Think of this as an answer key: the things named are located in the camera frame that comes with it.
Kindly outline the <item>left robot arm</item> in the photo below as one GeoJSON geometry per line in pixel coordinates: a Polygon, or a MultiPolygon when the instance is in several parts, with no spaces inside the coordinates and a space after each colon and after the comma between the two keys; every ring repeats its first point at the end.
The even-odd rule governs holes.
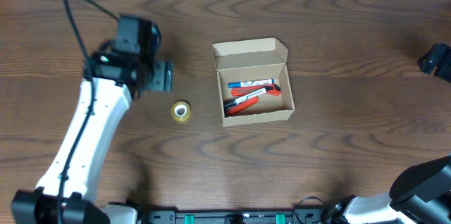
{"type": "Polygon", "coordinates": [[[143,223],[131,203],[96,206],[99,176],[122,117],[141,91],[170,92],[173,62],[150,54],[96,51],[85,63],[78,104],[63,143],[34,191],[11,202],[16,223],[143,223]]]}

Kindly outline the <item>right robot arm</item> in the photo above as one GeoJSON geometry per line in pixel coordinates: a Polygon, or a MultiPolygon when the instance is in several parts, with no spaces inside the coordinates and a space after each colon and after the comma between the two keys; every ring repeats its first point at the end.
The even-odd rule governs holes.
{"type": "Polygon", "coordinates": [[[328,213],[331,223],[450,222],[450,157],[412,166],[390,191],[372,197],[354,195],[328,213]]]}

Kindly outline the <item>red stapler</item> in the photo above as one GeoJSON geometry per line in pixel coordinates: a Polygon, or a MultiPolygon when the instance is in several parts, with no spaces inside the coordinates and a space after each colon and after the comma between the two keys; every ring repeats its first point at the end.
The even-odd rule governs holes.
{"type": "Polygon", "coordinates": [[[233,116],[233,115],[245,110],[246,108],[249,108],[250,106],[253,106],[254,104],[256,104],[258,102],[258,100],[259,100],[258,97],[254,97],[252,99],[244,101],[241,104],[226,110],[225,111],[225,115],[226,116],[233,116]]]}

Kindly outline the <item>red utility knife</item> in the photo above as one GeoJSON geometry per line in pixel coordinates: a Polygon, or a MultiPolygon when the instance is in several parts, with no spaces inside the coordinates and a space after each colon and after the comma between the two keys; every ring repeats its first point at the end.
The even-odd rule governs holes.
{"type": "Polygon", "coordinates": [[[281,94],[281,88],[277,84],[270,84],[270,85],[257,85],[249,87],[232,88],[231,95],[233,97],[240,97],[262,88],[266,89],[267,94],[273,96],[279,96],[281,94]]]}

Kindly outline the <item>black marker pen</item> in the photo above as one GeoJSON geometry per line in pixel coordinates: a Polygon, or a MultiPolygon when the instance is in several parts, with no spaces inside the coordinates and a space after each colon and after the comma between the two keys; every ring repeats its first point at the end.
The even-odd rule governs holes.
{"type": "Polygon", "coordinates": [[[234,106],[237,106],[237,105],[241,104],[244,101],[247,101],[249,99],[252,99],[254,97],[257,97],[257,96],[265,94],[265,93],[267,93],[267,89],[264,87],[264,88],[258,89],[256,91],[253,91],[253,92],[251,92],[249,94],[246,94],[244,96],[241,96],[241,97],[238,97],[236,99],[227,101],[227,102],[225,102],[223,104],[223,107],[224,107],[225,110],[228,110],[228,109],[230,109],[230,108],[232,108],[234,106]]]}

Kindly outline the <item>blue marker pen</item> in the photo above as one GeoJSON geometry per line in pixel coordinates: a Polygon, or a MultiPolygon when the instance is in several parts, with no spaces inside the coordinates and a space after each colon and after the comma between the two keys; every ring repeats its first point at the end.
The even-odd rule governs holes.
{"type": "Polygon", "coordinates": [[[262,85],[272,85],[274,82],[275,81],[273,78],[263,79],[263,80],[229,82],[228,88],[256,87],[256,86],[262,86],[262,85]]]}

